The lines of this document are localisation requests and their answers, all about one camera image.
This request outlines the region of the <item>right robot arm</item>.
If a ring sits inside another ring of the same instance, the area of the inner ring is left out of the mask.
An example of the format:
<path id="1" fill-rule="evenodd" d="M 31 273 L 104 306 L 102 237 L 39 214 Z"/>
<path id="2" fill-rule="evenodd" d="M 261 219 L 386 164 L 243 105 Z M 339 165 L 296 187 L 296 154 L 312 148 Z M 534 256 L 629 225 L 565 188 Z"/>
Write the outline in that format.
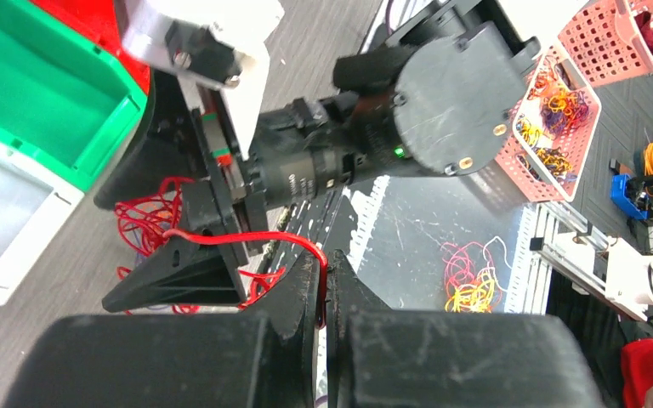
<path id="1" fill-rule="evenodd" d="M 337 93 L 261 109 L 277 1 L 117 1 L 120 42 L 152 71 L 145 117 L 95 197 L 126 214 L 172 191 L 173 232 L 135 214 L 145 260 L 104 309 L 235 305 L 266 213 L 365 179 L 456 177 L 503 148 L 543 49 L 509 1 L 433 1 L 374 49 L 339 58 Z M 192 243 L 177 230 L 205 235 Z"/>

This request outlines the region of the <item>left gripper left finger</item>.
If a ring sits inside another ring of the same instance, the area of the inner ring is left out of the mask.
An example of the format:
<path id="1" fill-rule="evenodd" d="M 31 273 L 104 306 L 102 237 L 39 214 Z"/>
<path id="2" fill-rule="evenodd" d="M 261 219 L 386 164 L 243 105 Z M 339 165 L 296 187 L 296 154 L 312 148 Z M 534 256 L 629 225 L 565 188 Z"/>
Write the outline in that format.
<path id="1" fill-rule="evenodd" d="M 82 314 L 26 356 L 7 407 L 310 407 L 319 264 L 302 252 L 238 313 Z"/>

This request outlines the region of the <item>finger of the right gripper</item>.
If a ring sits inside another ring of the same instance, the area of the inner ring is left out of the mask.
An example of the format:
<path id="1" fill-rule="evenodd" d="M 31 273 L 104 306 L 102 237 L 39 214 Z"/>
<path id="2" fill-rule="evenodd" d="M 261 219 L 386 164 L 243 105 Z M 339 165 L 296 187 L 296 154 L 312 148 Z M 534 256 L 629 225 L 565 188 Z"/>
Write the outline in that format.
<path id="1" fill-rule="evenodd" d="M 102 299 L 116 313 L 163 304 L 236 306 L 246 300 L 242 244 L 203 246 L 174 237 L 133 268 Z"/>

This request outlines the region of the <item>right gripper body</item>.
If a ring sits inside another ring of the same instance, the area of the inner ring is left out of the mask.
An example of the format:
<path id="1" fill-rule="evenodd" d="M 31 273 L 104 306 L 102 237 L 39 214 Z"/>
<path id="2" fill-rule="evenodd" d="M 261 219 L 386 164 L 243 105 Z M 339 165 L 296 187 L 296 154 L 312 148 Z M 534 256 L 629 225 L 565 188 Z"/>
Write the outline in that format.
<path id="1" fill-rule="evenodd" d="M 245 166 L 221 92 L 154 73 L 146 113 L 94 204 L 140 254 L 174 237 L 242 244 Z"/>

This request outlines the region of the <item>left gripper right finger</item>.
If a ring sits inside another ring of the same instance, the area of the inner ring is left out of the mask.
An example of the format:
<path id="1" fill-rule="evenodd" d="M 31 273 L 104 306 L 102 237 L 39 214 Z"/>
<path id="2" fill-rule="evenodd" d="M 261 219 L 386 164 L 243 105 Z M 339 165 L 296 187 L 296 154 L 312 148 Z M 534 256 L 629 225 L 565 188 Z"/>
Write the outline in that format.
<path id="1" fill-rule="evenodd" d="M 331 407 L 600 407 L 575 338 L 556 317 L 393 309 L 329 256 Z"/>

